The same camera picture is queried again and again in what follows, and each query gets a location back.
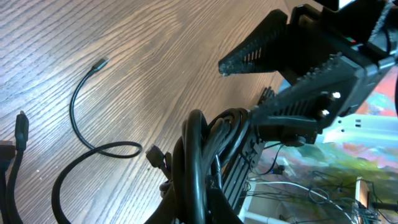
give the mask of wood grain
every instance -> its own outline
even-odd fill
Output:
[[[59,172],[87,150],[74,135],[68,104],[100,57],[111,60],[81,89],[75,113],[95,146],[137,141],[172,151],[190,110],[208,121],[251,107],[278,74],[221,78],[218,60],[257,26],[278,0],[10,0],[0,3],[0,139],[14,140],[19,110],[30,119],[16,201],[25,223],[55,223],[50,194]],[[128,153],[133,149],[113,149]],[[61,189],[72,223],[142,223],[165,180],[145,155],[94,155]]]

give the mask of bundle of black cable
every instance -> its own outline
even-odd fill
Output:
[[[173,186],[180,221],[206,223],[206,176],[214,176],[222,189],[221,168],[238,153],[248,127],[249,113],[242,108],[221,113],[209,125],[200,110],[193,110],[183,122],[172,156],[172,180],[160,188],[166,192]]]

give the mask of wooden table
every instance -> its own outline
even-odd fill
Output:
[[[218,60],[237,46],[278,0],[21,0],[0,7],[0,140],[14,140],[15,117],[30,119],[16,203],[25,223],[55,223],[50,194],[60,171],[87,151],[72,131],[68,104],[102,56],[111,60],[81,89],[75,113],[95,146],[137,141],[172,151],[190,110],[210,121],[251,107],[281,76],[222,78]],[[112,152],[132,152],[128,147]],[[161,198],[165,177],[146,161],[94,155],[61,189],[72,223],[142,223]]]

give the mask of white cable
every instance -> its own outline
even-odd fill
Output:
[[[283,182],[283,181],[277,181],[277,182],[256,182],[256,184],[290,184],[290,185],[294,185],[294,186],[296,186],[296,187],[300,187],[301,189],[304,189],[304,190],[308,190],[308,191],[310,191],[311,193],[314,193],[315,195],[317,195],[317,196],[319,196],[319,197],[321,197],[321,198],[323,198],[323,199],[325,199],[325,200],[328,200],[325,196],[323,196],[322,194],[319,194],[319,193],[317,193],[317,192],[315,192],[315,191],[313,191],[313,190],[310,190],[310,189],[308,189],[308,188],[306,188],[306,187],[304,187],[304,186],[301,186],[300,184],[296,184],[296,183],[292,183],[292,182]],[[332,203],[334,206],[336,206],[336,208],[338,208],[339,210],[341,210],[342,212],[344,212],[344,210],[340,207],[340,206],[338,206],[335,202],[332,202],[331,200],[328,200],[330,203]],[[352,223],[354,223],[353,221],[352,221],[352,219],[351,219],[351,217],[346,213],[346,212],[344,212],[344,214],[347,216],[347,218],[352,222]]]

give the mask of black device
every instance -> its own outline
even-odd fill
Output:
[[[160,168],[168,179],[159,187],[163,200],[147,224],[241,223],[236,215],[238,199],[266,142],[295,147],[313,144],[317,134],[334,119],[354,113],[398,63],[398,12],[392,1],[357,0],[343,8],[334,1],[318,2],[328,5],[322,12],[309,5],[297,6],[289,24],[282,11],[271,11],[219,61],[220,73],[225,77],[278,71],[291,87],[278,95],[266,88],[254,110],[229,109],[210,123],[201,111],[194,110],[182,124],[182,137],[172,155],[163,155],[156,146],[147,151],[151,165]],[[52,208],[59,223],[69,223],[60,205],[61,184],[79,162],[95,153],[132,158],[142,148],[136,142],[94,147],[77,129],[73,102],[78,90],[106,62],[101,59],[87,73],[71,100],[73,130],[91,150],[68,165],[54,184]],[[24,113],[18,115],[16,126],[16,163],[8,185],[5,175],[1,183],[1,197],[6,197],[6,203],[2,199],[0,204],[4,223],[22,223],[15,206],[14,186],[27,142],[29,121]],[[127,156],[102,152],[120,145],[135,146],[139,151]],[[3,173],[15,148],[4,150],[5,156],[0,158],[6,165]]]

